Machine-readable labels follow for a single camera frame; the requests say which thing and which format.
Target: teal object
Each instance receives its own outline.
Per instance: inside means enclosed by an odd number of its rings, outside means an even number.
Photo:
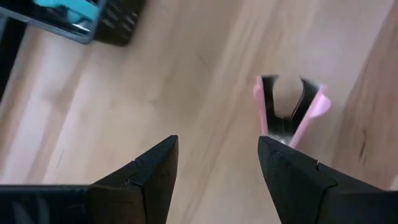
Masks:
[[[68,11],[69,22],[77,22],[82,17],[94,21],[98,15],[98,8],[86,0],[34,0],[42,7],[60,7],[64,6]]]

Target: light wood surface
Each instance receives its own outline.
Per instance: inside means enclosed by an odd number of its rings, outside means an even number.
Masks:
[[[398,189],[398,2],[380,31],[344,112],[333,167]]]
[[[2,102],[2,183],[91,183],[170,134],[169,223],[280,223],[257,158],[254,78],[329,86],[299,149],[328,163],[393,0],[153,0],[128,48],[29,28]]]

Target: wood grain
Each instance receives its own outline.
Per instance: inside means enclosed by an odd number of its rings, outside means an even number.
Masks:
[[[128,48],[28,30],[2,104],[2,183],[91,183],[170,134],[169,223],[279,223],[257,158],[258,75],[329,86],[300,149],[328,162],[393,0],[153,0]]]
[[[333,160],[337,169],[384,189],[398,174],[397,32],[395,2],[349,98]]]

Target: pink object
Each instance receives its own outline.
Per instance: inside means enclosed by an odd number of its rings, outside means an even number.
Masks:
[[[260,109],[262,135],[270,136],[295,148],[312,119],[326,113],[331,102],[325,96],[325,85],[315,85],[302,78],[303,95],[293,115],[290,118],[278,117],[274,113],[272,96],[272,86],[276,79],[276,75],[258,77],[253,89],[254,98]]]

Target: pink clip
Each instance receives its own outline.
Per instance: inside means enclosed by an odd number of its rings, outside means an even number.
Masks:
[[[295,148],[312,119],[326,113],[331,102],[325,96],[326,86],[302,78],[303,94],[300,102],[291,117],[281,118],[274,110],[272,87],[277,78],[277,75],[258,77],[253,89],[260,109],[262,135]]]

